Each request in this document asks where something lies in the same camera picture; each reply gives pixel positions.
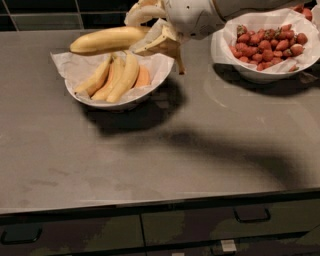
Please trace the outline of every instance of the drawer handle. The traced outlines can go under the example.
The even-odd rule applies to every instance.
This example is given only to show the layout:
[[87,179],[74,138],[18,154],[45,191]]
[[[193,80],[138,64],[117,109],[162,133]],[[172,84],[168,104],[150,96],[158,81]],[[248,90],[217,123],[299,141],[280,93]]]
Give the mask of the drawer handle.
[[242,219],[237,210],[234,208],[233,209],[233,213],[234,213],[234,216],[236,218],[236,220],[240,223],[257,223],[257,222],[267,222],[271,219],[271,214],[270,214],[270,211],[267,209],[267,208],[264,208],[264,215],[263,217],[261,218],[254,218],[254,219]]
[[27,244],[36,242],[42,233],[39,225],[22,224],[7,227],[1,235],[1,244]]

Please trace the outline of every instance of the strawberry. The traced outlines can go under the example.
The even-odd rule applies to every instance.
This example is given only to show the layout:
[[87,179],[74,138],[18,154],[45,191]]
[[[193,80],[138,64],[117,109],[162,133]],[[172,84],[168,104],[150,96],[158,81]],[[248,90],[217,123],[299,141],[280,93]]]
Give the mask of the strawberry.
[[301,44],[301,45],[306,44],[308,42],[308,38],[307,38],[306,34],[299,33],[297,35],[296,42],[297,42],[297,44]]
[[278,43],[279,43],[279,41],[278,41],[277,39],[272,39],[272,40],[270,41],[271,47],[272,47],[273,49],[275,49],[275,48],[277,47]]
[[270,68],[273,66],[273,63],[271,61],[263,62],[263,68]]
[[297,71],[299,70],[299,67],[297,67],[296,65],[293,65],[290,69],[289,69],[289,72],[294,72],[294,71]]
[[248,63],[249,62],[249,58],[246,56],[242,56],[239,58],[239,60],[241,60],[242,62]]
[[275,34],[275,38],[278,40],[284,40],[287,38],[286,31],[278,30]]
[[306,17],[307,20],[312,21],[312,12],[309,8],[303,8],[302,14]]
[[253,30],[249,30],[249,31],[248,31],[249,36],[253,36],[255,33],[256,33],[256,32],[253,31]]
[[258,47],[261,52],[263,52],[264,50],[271,50],[271,44],[268,40],[262,40],[259,43]]
[[260,63],[260,62],[262,61],[262,54],[256,53],[256,54],[254,54],[251,58],[252,58],[252,60]]
[[241,36],[243,34],[246,34],[248,32],[248,29],[246,26],[244,25],[238,25],[237,26],[237,36]]
[[288,47],[289,47],[289,40],[288,39],[281,40],[276,47],[276,51],[284,51],[288,49]]
[[264,38],[265,30],[263,28],[260,28],[259,31],[257,32],[257,34],[259,35],[259,38],[261,41]]
[[250,40],[250,35],[248,33],[242,34],[241,36],[238,37],[237,42],[238,43],[248,43]]
[[292,24],[286,24],[281,26],[281,31],[289,31],[292,27]]
[[292,39],[289,41],[289,46],[294,45],[297,42],[297,38],[294,36]]
[[262,58],[264,61],[269,62],[273,59],[273,51],[272,50],[264,50],[262,53]]
[[304,48],[301,44],[294,44],[290,47],[290,51],[292,52],[292,56],[296,57],[303,53]]
[[281,58],[279,58],[279,57],[274,57],[272,60],[271,60],[271,63],[273,64],[273,65],[276,65],[276,64],[278,64],[278,63],[280,63],[280,62],[282,62],[283,60],[281,59]]
[[279,57],[279,58],[281,58],[281,57],[283,56],[283,53],[282,53],[282,51],[274,51],[274,52],[273,52],[273,55],[274,55],[274,57]]
[[263,63],[262,63],[262,62],[258,64],[257,70],[258,70],[258,71],[264,70]]
[[230,48],[230,50],[231,50],[231,52],[232,52],[232,54],[233,54],[234,57],[236,57],[237,59],[239,59],[240,57],[242,57],[242,52],[238,52],[237,49],[236,49],[236,47],[230,45],[229,48]]
[[294,31],[293,30],[286,31],[286,34],[287,34],[288,40],[291,40],[292,38],[294,38]]
[[265,33],[264,33],[263,39],[265,39],[265,40],[271,40],[271,39],[274,38],[275,34],[276,34],[276,31],[275,31],[274,29],[272,29],[272,28],[267,29],[267,30],[265,31]]
[[250,44],[257,45],[261,42],[259,34],[254,34],[250,37]]
[[250,60],[249,63],[250,63],[250,64],[254,64],[254,65],[258,65],[258,64],[259,64],[259,63],[258,63],[257,61],[255,61],[255,60]]
[[290,57],[292,57],[292,52],[291,52],[290,49],[286,49],[286,50],[284,50],[284,51],[282,52],[282,55],[283,55],[283,57],[285,57],[285,58],[290,58]]
[[245,49],[248,48],[248,45],[246,45],[245,43],[237,43],[235,47],[237,51],[243,52]]

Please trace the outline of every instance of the black tile wall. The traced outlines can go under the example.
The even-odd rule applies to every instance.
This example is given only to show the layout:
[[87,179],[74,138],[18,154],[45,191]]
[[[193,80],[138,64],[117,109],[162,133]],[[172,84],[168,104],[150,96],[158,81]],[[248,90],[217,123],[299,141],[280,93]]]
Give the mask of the black tile wall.
[[0,16],[0,31],[14,31],[15,27],[8,15]]
[[77,0],[80,12],[127,11],[138,0]]
[[4,13],[7,13],[3,3],[0,1],[0,14],[4,14]]
[[75,0],[5,0],[10,13],[77,12]]
[[85,29],[103,29],[124,26],[125,13],[82,14]]

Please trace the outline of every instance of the kitchen counter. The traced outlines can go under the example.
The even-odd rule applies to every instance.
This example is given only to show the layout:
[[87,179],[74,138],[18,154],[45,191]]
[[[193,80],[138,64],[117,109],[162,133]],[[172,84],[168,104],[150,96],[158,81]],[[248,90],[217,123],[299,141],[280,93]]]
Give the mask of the kitchen counter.
[[50,57],[83,33],[0,33],[0,213],[320,188],[319,80],[252,84],[191,41],[185,76],[110,113]]

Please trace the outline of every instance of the banana peel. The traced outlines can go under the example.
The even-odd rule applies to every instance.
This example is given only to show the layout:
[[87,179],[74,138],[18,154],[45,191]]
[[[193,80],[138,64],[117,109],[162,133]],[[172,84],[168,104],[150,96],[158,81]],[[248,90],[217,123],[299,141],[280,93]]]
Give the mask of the banana peel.
[[150,56],[161,53],[175,59],[179,74],[186,74],[186,68],[181,57],[181,38],[173,27],[159,19],[150,29],[147,36],[130,47],[130,50],[140,56]]

